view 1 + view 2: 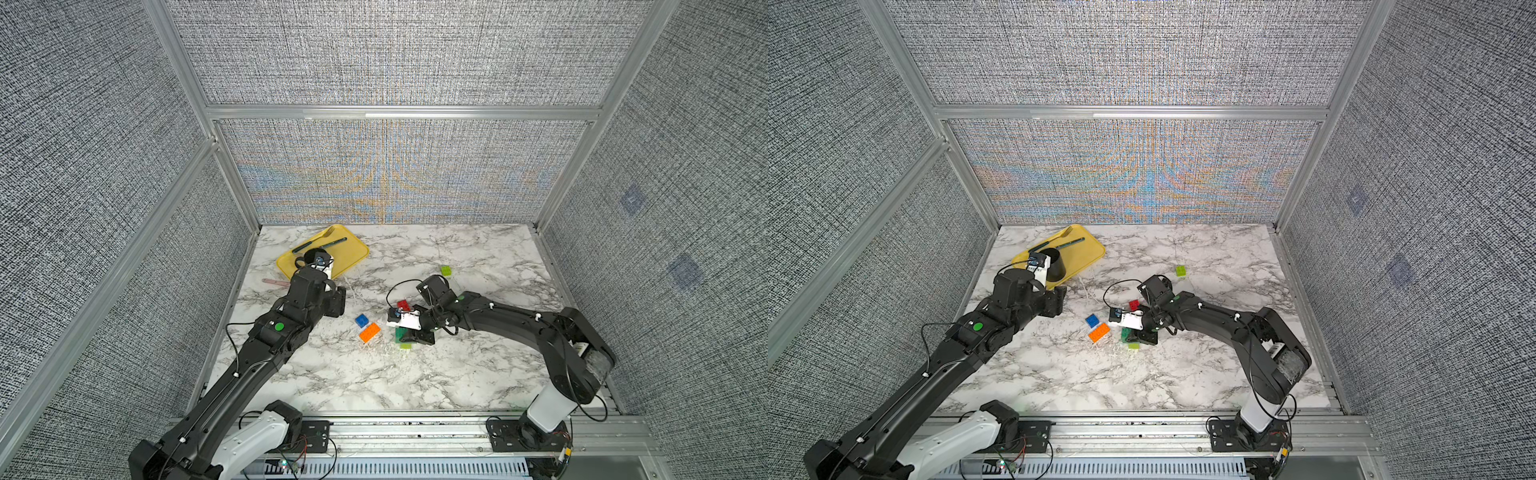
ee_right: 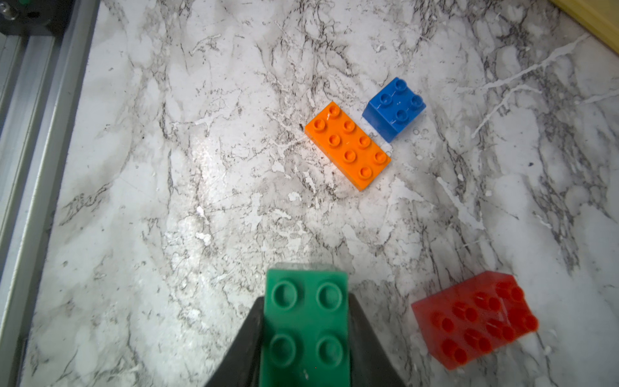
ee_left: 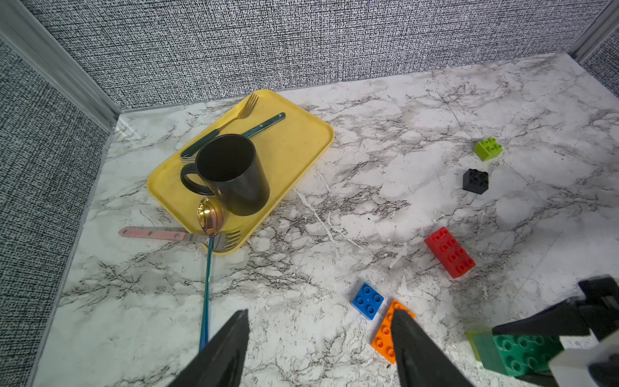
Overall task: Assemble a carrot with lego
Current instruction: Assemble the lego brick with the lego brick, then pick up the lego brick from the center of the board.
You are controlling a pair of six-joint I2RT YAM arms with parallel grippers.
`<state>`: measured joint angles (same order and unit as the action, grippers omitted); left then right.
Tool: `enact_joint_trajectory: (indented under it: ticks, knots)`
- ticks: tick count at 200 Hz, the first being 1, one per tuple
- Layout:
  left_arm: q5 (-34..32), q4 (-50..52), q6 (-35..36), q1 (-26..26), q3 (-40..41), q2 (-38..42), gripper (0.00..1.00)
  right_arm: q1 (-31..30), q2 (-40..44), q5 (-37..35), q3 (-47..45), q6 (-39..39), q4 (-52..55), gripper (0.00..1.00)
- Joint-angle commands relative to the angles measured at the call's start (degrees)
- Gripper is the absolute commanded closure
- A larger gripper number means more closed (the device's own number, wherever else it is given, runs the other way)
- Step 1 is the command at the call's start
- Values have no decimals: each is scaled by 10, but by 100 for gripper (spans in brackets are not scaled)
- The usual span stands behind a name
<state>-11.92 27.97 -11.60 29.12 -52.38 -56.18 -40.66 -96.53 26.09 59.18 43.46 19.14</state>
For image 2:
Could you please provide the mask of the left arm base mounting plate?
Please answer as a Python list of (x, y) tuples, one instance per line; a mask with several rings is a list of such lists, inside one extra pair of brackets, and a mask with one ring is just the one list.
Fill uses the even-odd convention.
[(3, 35), (63, 35), (74, 0), (1, 0)]

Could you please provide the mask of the red long lego brick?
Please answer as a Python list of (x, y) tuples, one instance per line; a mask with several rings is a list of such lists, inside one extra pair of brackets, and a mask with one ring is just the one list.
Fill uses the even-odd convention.
[(492, 271), (419, 300), (411, 308), (429, 353), (449, 370), (539, 327), (515, 277)]

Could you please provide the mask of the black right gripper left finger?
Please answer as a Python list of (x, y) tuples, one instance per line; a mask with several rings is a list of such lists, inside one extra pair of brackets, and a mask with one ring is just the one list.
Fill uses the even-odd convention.
[(254, 302), (219, 367), (206, 382), (206, 387), (258, 386), (263, 333), (264, 296)]

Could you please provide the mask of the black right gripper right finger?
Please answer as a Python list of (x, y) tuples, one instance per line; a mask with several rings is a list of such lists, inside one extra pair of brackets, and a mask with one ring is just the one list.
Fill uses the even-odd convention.
[(351, 386), (406, 386), (353, 293), (348, 294)]

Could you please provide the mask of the blue square lego brick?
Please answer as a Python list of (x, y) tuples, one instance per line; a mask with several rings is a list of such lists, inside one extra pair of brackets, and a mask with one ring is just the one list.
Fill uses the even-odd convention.
[(391, 143), (426, 107), (420, 95), (403, 79), (395, 77), (368, 102), (362, 117)]

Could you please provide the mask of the dark green long lego brick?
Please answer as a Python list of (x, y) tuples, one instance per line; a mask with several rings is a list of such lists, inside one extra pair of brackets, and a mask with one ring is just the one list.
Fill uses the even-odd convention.
[(348, 275), (269, 269), (260, 386), (349, 386)]

